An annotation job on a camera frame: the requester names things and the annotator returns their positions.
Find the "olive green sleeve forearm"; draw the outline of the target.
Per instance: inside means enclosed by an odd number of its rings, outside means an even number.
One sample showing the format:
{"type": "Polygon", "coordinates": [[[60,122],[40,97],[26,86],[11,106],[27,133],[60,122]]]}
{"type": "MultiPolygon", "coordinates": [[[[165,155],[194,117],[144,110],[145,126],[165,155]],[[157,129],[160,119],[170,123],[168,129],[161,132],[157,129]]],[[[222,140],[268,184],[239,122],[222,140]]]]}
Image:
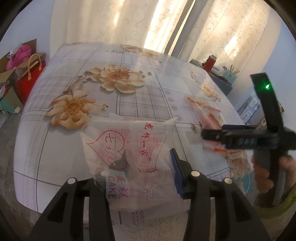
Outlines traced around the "olive green sleeve forearm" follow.
{"type": "Polygon", "coordinates": [[[258,213],[259,217],[262,219],[272,219],[281,216],[291,209],[295,204],[295,186],[288,193],[286,198],[281,204],[274,207],[259,207],[257,204],[254,204],[254,209],[258,213]]]}

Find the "person's right hand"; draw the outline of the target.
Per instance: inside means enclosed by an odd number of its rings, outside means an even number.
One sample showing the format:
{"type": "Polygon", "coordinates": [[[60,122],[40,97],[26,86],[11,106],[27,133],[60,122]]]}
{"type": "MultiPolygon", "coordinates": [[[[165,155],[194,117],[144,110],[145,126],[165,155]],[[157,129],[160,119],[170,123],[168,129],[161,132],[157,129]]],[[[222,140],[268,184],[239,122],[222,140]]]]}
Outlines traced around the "person's right hand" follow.
{"type": "MultiPolygon", "coordinates": [[[[295,186],[295,160],[292,156],[282,156],[279,159],[279,165],[287,172],[284,194],[289,193],[295,186]]],[[[255,171],[255,181],[259,192],[267,193],[274,186],[273,181],[269,179],[269,171],[258,165],[255,156],[252,156],[252,163],[255,171]]]]}

